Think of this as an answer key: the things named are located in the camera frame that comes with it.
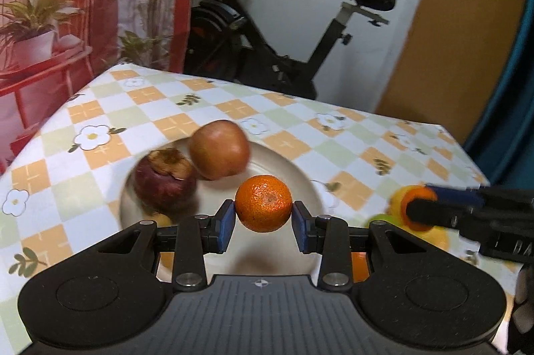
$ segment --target blue cloth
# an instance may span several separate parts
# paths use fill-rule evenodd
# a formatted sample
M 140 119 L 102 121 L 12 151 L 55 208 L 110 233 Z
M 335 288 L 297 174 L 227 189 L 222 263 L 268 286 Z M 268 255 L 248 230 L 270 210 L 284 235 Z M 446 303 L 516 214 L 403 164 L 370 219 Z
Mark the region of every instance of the blue cloth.
M 534 0 L 498 85 L 464 144 L 492 184 L 534 188 Z

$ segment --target green fruit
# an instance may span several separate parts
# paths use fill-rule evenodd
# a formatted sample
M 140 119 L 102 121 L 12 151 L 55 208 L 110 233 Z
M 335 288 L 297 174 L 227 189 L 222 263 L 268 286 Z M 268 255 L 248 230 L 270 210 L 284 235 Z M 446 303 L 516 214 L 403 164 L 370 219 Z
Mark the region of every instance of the green fruit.
M 378 215 L 372 216 L 369 220 L 367 220 L 364 227 L 369 227 L 369 223 L 371 221 L 386 221 L 397 227 L 400 227 L 402 225 L 401 222 L 397 218 L 395 218 L 393 215 L 378 214 Z

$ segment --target checkered tablecloth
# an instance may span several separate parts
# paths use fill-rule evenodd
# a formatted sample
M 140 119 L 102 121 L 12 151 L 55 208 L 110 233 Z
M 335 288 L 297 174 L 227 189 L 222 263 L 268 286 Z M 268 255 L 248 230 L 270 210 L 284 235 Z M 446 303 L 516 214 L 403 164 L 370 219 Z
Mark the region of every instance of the checkered tablecloth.
M 27 279 L 119 230 L 119 195 L 136 161 L 222 118 L 296 164 L 313 181 L 325 213 L 353 226 L 382 213 L 404 185 L 486 182 L 437 125 L 116 65 L 72 96 L 0 178 L 2 355 L 29 343 L 16 305 Z M 516 265 L 479 257 L 454 233 L 443 231 L 439 243 L 492 274 L 511 299 Z

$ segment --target exercise bike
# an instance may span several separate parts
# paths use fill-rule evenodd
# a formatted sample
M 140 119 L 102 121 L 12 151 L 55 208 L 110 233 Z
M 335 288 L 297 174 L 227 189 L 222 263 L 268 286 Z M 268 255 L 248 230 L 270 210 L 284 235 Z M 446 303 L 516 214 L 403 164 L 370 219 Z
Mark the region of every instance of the exercise bike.
M 344 45 L 351 41 L 352 35 L 343 32 L 352 14 L 367 17 L 375 26 L 387 25 L 388 20 L 368 9 L 388 12 L 396 2 L 353 1 L 341 4 L 310 59 L 301 62 L 277 54 L 239 0 L 204 0 L 191 10 L 184 72 L 315 99 L 313 77 L 339 39 Z

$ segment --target white plate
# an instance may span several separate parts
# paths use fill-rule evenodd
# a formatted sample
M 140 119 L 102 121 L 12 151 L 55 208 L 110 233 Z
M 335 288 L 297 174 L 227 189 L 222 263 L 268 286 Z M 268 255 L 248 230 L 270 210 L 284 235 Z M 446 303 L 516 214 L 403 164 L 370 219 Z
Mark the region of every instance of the white plate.
M 172 143 L 188 154 L 188 140 Z M 261 144 L 250 143 L 250 162 L 242 174 L 216 181 L 199 180 L 197 196 L 191 214 L 214 215 L 226 199 L 234 199 L 239 186 L 254 175 L 271 174 L 284 182 L 293 197 L 301 200 L 313 216 L 322 212 L 320 197 L 306 175 L 292 162 Z M 126 181 L 120 203 L 121 224 L 128 227 L 143 219 L 154 219 L 143 207 L 132 186 L 132 176 Z M 228 251 L 225 254 L 204 256 L 206 273 L 210 281 L 214 274 L 240 275 L 296 275 L 309 274 L 318 263 L 318 255 L 303 255 L 298 251 L 291 220 L 281 229 L 271 233 L 255 233 L 247 229 L 236 218 Z M 162 262 L 172 263 L 162 257 Z M 169 281 L 170 271 L 160 264 L 158 277 Z

